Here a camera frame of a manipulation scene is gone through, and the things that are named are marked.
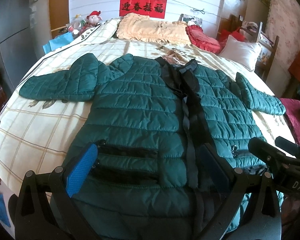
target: floral pattern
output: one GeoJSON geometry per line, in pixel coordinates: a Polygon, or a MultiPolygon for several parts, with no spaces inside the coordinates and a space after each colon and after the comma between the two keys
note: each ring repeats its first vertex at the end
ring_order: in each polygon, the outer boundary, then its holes
{"type": "Polygon", "coordinates": [[[279,36],[275,58],[288,70],[300,51],[300,6],[296,0],[271,0],[266,34],[279,36]]]}

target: red paper sign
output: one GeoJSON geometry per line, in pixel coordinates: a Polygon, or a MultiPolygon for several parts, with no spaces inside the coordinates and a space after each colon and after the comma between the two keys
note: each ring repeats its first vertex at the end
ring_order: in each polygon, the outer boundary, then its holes
{"type": "Polygon", "coordinates": [[[167,0],[120,0],[119,16],[130,12],[164,19],[167,0]]]}

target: stuffed animal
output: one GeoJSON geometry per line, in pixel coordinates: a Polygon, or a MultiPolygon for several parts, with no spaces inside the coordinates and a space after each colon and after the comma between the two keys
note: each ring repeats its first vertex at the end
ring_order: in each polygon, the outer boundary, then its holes
{"type": "Polygon", "coordinates": [[[96,27],[99,21],[102,21],[102,18],[99,16],[101,11],[93,11],[89,16],[87,16],[89,27],[96,27]]]}

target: quilted jacket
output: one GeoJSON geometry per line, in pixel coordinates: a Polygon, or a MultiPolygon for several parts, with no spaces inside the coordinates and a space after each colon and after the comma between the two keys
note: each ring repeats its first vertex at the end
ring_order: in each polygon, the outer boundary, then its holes
{"type": "MultiPolygon", "coordinates": [[[[262,165],[244,151],[250,138],[265,140],[249,108],[260,110],[265,101],[266,111],[282,114],[280,102],[256,92],[241,75],[233,82],[224,72],[201,65],[194,75],[218,154],[233,167],[262,165]],[[231,152],[234,145],[238,150],[231,152]]],[[[86,54],[69,70],[31,77],[19,94],[36,100],[93,100],[64,164],[87,143],[106,140],[96,167],[72,197],[103,239],[191,239],[196,199],[187,185],[182,101],[161,78],[156,60],[126,54],[106,66],[86,54]]],[[[214,190],[207,175],[199,188],[214,190]]],[[[229,231],[238,226],[248,198],[229,231]]]]}

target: metal bolt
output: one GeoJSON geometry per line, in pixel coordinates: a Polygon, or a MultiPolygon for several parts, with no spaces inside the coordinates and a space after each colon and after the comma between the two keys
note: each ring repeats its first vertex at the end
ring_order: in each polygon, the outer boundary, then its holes
{"type": "Polygon", "coordinates": [[[238,174],[243,173],[243,170],[241,168],[238,168],[238,167],[234,168],[234,171],[235,171],[235,173],[238,173],[238,174]]]}
{"type": "Polygon", "coordinates": [[[63,167],[62,167],[62,166],[58,166],[58,167],[56,167],[56,168],[54,169],[54,171],[55,171],[56,173],[60,173],[61,171],[63,171],[63,167]]]}
{"type": "Polygon", "coordinates": [[[33,171],[27,171],[27,173],[26,173],[26,177],[31,177],[32,176],[32,174],[33,174],[33,171]]]}
{"type": "Polygon", "coordinates": [[[265,176],[269,179],[269,178],[271,178],[271,174],[269,173],[269,172],[265,172],[265,176]]]}

